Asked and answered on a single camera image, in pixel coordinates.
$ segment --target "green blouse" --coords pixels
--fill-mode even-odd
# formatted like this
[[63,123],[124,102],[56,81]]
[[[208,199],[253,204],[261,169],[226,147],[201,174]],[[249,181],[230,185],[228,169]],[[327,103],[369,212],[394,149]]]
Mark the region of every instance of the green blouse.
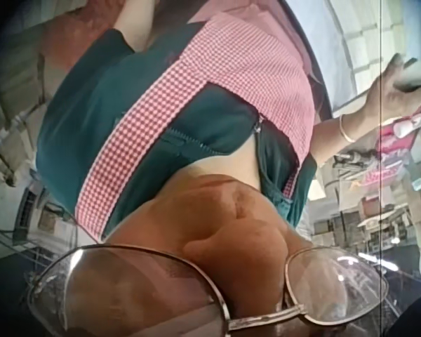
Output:
[[[47,188],[69,212],[74,213],[81,186],[113,128],[202,27],[203,23],[185,25],[159,38],[143,53],[134,53],[121,33],[111,29],[67,75],[48,106],[36,167]],[[240,97],[207,84],[141,161],[119,197],[103,237],[153,199],[175,172],[206,157],[231,154],[253,133],[262,193],[296,227],[316,171],[314,159],[307,156],[293,198],[286,199],[282,190],[297,166],[287,137],[268,121],[260,126],[257,110]]]

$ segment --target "gold bracelet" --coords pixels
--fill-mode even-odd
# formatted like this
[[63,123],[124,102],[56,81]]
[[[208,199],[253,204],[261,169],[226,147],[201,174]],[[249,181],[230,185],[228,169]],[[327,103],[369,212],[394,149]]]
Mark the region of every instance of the gold bracelet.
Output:
[[343,129],[343,115],[341,115],[341,116],[340,116],[339,120],[340,120],[340,123],[339,123],[340,127],[339,127],[339,129],[340,129],[340,133],[342,134],[343,138],[344,138],[344,139],[345,139],[348,143],[355,143],[356,141],[355,141],[355,140],[353,140],[352,138],[350,138],[350,137],[346,134],[345,130]]

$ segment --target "woman's arm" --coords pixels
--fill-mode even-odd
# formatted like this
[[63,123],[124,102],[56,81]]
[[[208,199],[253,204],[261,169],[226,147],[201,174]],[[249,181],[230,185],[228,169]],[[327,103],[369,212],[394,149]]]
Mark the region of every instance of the woman's arm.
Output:
[[143,51],[152,30],[158,0],[126,0],[114,28],[119,30],[134,51]]
[[[353,114],[343,116],[342,127],[352,140],[358,140],[388,119],[404,117],[421,106],[421,88],[404,93],[394,88],[394,82],[403,71],[403,58],[396,54],[386,70],[368,91],[365,105]],[[340,120],[331,119],[314,127],[310,153],[318,165],[349,145],[340,130]]]

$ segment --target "eyeglasses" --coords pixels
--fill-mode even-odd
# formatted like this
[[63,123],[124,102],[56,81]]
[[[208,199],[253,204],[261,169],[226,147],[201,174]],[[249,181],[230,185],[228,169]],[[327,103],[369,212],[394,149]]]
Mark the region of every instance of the eyeglasses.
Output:
[[285,280],[285,310],[231,319],[216,285],[193,263],[153,249],[101,244],[55,261],[37,279],[28,303],[54,336],[225,337],[296,317],[317,326],[347,324],[388,292],[373,267],[329,247],[290,256]]

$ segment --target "pink checkered fabric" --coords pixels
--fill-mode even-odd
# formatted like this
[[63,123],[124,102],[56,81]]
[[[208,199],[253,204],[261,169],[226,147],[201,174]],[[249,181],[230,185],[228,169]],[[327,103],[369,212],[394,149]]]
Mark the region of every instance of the pink checkered fabric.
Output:
[[[207,83],[256,107],[288,136],[302,163],[314,125],[312,90],[302,67],[276,38],[220,13],[130,108],[95,159],[76,204],[76,219],[93,237],[100,238],[150,147]],[[287,197],[293,193],[297,173],[286,184]]]

